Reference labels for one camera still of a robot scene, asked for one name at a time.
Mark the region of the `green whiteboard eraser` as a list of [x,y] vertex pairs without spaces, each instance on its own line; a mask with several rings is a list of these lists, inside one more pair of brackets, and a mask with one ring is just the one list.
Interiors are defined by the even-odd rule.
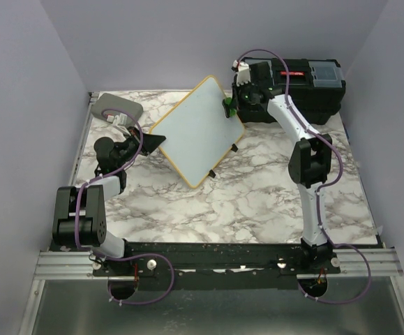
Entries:
[[224,98],[222,101],[222,106],[225,112],[225,117],[227,119],[237,114],[236,103],[233,98],[231,97]]

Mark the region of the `yellow framed whiteboard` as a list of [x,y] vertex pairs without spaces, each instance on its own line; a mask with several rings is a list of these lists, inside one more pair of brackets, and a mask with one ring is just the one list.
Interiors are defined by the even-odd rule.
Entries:
[[197,188],[245,133],[238,116],[225,116],[225,98],[210,75],[149,130],[166,137],[159,149],[190,188]]

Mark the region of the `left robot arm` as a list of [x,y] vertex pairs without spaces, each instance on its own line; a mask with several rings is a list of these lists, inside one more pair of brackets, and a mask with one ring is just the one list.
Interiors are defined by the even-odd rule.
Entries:
[[126,169],[137,156],[148,156],[166,141],[164,135],[144,134],[129,127],[123,142],[109,137],[93,145],[97,167],[95,177],[82,186],[64,186],[57,190],[52,239],[57,246],[87,248],[109,258],[109,267],[124,276],[133,267],[126,252],[126,241],[108,231],[105,202],[122,194],[127,186]]

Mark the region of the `grey plastic case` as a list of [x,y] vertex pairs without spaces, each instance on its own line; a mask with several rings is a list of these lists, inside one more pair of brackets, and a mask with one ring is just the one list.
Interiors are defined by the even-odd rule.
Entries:
[[120,110],[129,113],[136,121],[144,111],[139,103],[109,93],[102,94],[91,107],[92,115],[100,120],[116,116]]

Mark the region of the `black plastic toolbox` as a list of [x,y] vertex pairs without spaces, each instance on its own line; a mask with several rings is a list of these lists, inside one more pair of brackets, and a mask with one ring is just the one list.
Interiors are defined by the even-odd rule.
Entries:
[[[286,59],[244,58],[250,66],[253,83],[267,83],[269,91],[285,93],[310,124],[324,125],[341,108],[346,82],[341,65],[335,59]],[[244,123],[274,123],[276,120],[266,110],[237,110]]]

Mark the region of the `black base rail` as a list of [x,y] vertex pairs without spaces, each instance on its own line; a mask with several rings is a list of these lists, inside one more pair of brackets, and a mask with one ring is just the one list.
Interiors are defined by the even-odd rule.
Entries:
[[327,251],[311,259],[299,244],[128,243],[129,261],[87,252],[48,252],[46,265],[61,265],[65,278],[107,280],[113,290],[295,290],[302,277],[340,271]]

